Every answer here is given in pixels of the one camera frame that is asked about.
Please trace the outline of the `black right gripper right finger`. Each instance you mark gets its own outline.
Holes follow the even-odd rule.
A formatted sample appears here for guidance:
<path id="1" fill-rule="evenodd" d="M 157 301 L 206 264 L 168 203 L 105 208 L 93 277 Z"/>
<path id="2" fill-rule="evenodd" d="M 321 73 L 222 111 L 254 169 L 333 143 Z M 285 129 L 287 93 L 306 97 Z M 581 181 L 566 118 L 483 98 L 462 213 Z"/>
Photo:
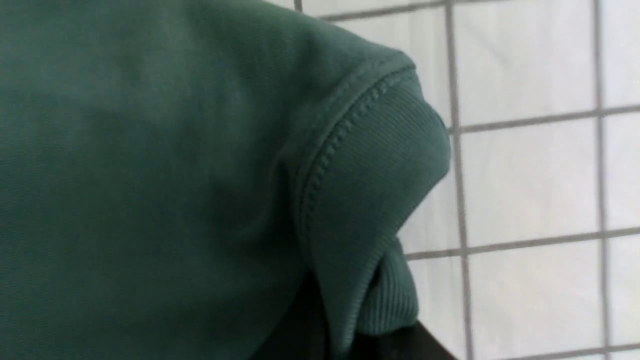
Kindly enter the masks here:
<path id="1" fill-rule="evenodd" d="M 455 356 L 416 322 L 382 335 L 358 333 L 348 360 L 455 360 Z"/>

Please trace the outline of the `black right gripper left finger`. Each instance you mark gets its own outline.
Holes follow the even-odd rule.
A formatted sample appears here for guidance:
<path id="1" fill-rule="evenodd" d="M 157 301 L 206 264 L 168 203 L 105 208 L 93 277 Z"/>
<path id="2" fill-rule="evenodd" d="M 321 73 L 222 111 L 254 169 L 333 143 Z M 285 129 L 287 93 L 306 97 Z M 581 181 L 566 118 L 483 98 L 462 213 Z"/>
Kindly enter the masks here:
<path id="1" fill-rule="evenodd" d="M 329 335 L 316 277 L 307 273 L 290 307 L 251 360 L 328 360 Z"/>

